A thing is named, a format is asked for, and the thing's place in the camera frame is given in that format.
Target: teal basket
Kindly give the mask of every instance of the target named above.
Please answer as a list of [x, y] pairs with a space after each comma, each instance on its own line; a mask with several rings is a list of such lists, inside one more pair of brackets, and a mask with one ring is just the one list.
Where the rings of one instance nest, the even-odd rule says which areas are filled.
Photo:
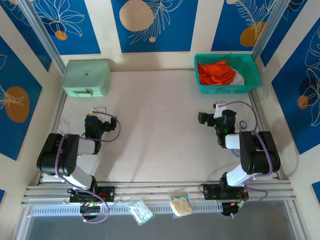
[[[227, 64], [237, 70], [244, 78], [244, 85], [202, 85], [199, 80], [198, 63], [214, 64], [226, 60]], [[260, 77], [256, 64], [249, 54], [196, 54], [194, 56], [195, 76], [204, 94], [245, 94], [260, 86]]]

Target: orange circle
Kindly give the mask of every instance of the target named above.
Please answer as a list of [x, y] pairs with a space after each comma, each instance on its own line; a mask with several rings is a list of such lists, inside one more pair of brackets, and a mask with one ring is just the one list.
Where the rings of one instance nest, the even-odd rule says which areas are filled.
[[248, 26], [241, 33], [240, 44], [244, 47], [254, 47], [265, 25], [266, 23], [264, 21], [260, 21], [254, 25]]
[[226, 0], [226, 3], [231, 5], [231, 4], [235, 4], [236, 1], [238, 0]]
[[154, 13], [145, 2], [129, 0], [121, 7], [119, 11], [120, 21], [127, 30], [131, 32], [143, 31], [154, 22]]
[[298, 107], [302, 110], [308, 107], [308, 98], [305, 95], [301, 95], [298, 98]]
[[5, 111], [8, 117], [16, 123], [23, 123], [30, 110], [28, 93], [20, 86], [12, 86], [6, 91], [4, 99], [7, 101]]
[[154, 36], [150, 37], [149, 38], [149, 42], [150, 43], [154, 43], [156, 41], [156, 38]]
[[54, 35], [57, 39], [61, 41], [64, 41], [68, 38], [67, 34], [64, 31], [60, 31], [60, 30], [56, 31]]

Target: white table surface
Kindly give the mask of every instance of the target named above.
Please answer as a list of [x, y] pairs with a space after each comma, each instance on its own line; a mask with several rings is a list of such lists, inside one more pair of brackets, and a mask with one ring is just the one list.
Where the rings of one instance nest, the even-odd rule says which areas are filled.
[[[198, 112], [213, 113], [217, 101], [244, 101], [248, 94], [202, 94], [194, 70], [113, 72], [104, 97], [67, 97], [59, 123], [64, 133], [81, 135], [91, 109], [105, 106], [117, 116], [121, 134], [102, 143], [98, 155], [83, 155], [77, 164], [98, 181], [209, 181], [231, 171], [239, 158], [217, 143], [216, 131], [198, 123]], [[236, 122], [255, 126], [249, 107], [233, 104]], [[117, 134], [106, 132], [103, 139]], [[57, 181], [45, 175], [43, 181]]]

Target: plastic bag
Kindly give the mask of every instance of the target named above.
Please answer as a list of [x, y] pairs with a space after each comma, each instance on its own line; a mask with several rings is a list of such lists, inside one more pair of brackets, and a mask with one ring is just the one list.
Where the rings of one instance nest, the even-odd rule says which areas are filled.
[[194, 212], [187, 189], [181, 188], [175, 191], [170, 191], [169, 196], [170, 206], [174, 213], [173, 218], [180, 218]]
[[155, 215], [146, 205], [145, 201], [143, 201], [140, 197], [130, 200], [127, 205], [130, 209], [131, 215], [138, 223], [138, 226], [145, 224], [147, 221], [155, 217]]

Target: orange cloth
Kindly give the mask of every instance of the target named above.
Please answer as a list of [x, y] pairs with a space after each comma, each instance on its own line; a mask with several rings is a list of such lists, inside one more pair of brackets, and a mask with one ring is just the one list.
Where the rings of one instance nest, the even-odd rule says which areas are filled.
[[226, 60], [207, 65], [198, 63], [198, 73], [202, 85], [229, 85], [236, 75]]

